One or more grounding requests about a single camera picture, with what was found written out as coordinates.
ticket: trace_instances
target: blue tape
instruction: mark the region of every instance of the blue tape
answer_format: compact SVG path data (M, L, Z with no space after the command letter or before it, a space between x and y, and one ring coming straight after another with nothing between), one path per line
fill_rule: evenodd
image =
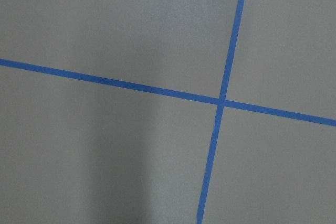
M243 14L244 1L245 0L238 0L238 3L237 3L235 20L233 23L230 44L229 44L229 49L227 53L224 74L223 74L222 87L220 89L221 91L219 94L219 101L218 101L216 115L215 115L214 129L213 129L212 136L211 136L208 158L207 158L206 166L205 166L202 191L199 197L198 210L197 210L197 216L196 216L197 224L201 224L203 221L205 203L206 203L206 198L207 198L207 194L209 190L211 172L212 172L212 167L214 164L214 158L215 158L215 153L216 153L218 134L219 134L219 129L221 128L220 124L222 122L224 106L225 106L225 99L226 99L231 69L232 69L236 45L237 45L241 16Z
M262 114L281 116L283 118L291 118L291 119L296 119L296 120L301 120L301 121L306 121L306 122L336 126L336 120L334 119L321 118L319 116L301 114L301 113L290 112L286 110L272 109L268 107L257 106L257 105L242 103L242 102L234 102L234 101L226 100L224 102L224 106L234 108L234 109L258 112Z
M71 79L76 79L76 80L95 82L99 84L104 84L104 85L109 85L109 86L114 86L114 87L119 87L119 88L124 88L124 89L138 90L138 91L143 91L143 92L153 93L153 94L161 94L161 95L165 95L168 97L176 97L176 98L181 98L185 100L209 103L209 104L214 104L214 105L218 104L218 98L207 97L204 95L191 94L191 93L175 91L175 90L170 90L170 89L161 89L161 88L157 88L153 86L147 86L147 85L126 82L126 81L119 81L119 80L114 80L114 79L109 79L109 78L98 77L98 76L91 76L89 74L76 73L76 72L71 72L71 71L66 71L66 70L61 70L61 69L42 67L38 65L32 65L32 64L27 64L27 63L22 63L22 62L17 62L17 61L0 59L0 66L24 69L24 70L39 72L39 73L46 73L46 74L51 74L53 76L61 76L61 77L66 77L66 78L71 78Z

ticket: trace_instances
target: blue line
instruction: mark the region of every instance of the blue line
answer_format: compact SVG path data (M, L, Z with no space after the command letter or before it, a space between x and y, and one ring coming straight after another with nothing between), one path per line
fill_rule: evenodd
M273 109L273 108L268 108L268 107L263 107L263 106L242 103L242 102L234 102L234 101L226 100L224 103L224 106L234 108L234 109L258 112L262 114L281 116L283 118L291 118L291 119L296 119L296 120L301 120L301 121L306 121L306 122L336 126L336 120L334 119L321 118L319 116L306 115L306 114L290 112L286 110L278 110L278 109Z
M206 166L205 166L205 174L203 178L202 191L199 197L199 204L198 204L198 210L197 210L197 216L196 216L197 224L201 224L203 221L205 203L206 203L206 198L207 198L207 194L209 190L211 172L212 172L212 167L214 164L214 158L215 158L215 153L216 153L219 129L221 126L220 124L222 122L222 117L223 117L223 112L224 112L224 106L225 106L224 102L226 99L226 93L228 89L233 59L234 59L236 45L237 45L241 16L243 14L244 1L245 0L238 0L238 3L237 3L235 20L233 23L230 44L229 44L229 49L228 49L226 63L225 63L225 70L223 74L222 87L220 89L221 91L219 94L219 101L218 101L217 110L216 110L214 129L213 129L212 136L211 136L208 158L207 158Z
M152 86L147 86L147 85L142 85L142 84L137 84L137 83L132 83L132 82L119 81L119 80L114 80L114 79L109 79L109 78L98 77L98 76L91 76L88 74L76 73L76 72L71 72L71 71L66 71L66 70L61 70L61 69L55 69L55 68L42 67L38 65L32 65L32 64L27 64L27 63L22 63L22 62L17 62L17 61L0 59L0 66L24 69L24 70L39 72L39 73L46 73L46 74L51 74L53 76L61 76L61 77L66 77L66 78L71 78L71 79L76 79L76 80L81 80L81 81L95 82L99 84L104 84L104 85L109 85L109 86L114 86L114 87L119 87L119 88L124 88L124 89L132 89L132 90L138 90L138 91L143 91L147 93L161 94L161 95L165 95L168 97L176 97L176 98L181 98L185 100L204 102L204 103L209 103L209 104L214 104L214 105L218 104L218 98L206 97L204 95L191 94L191 93L175 91L175 90L170 90L170 89L161 89L157 87L152 87Z

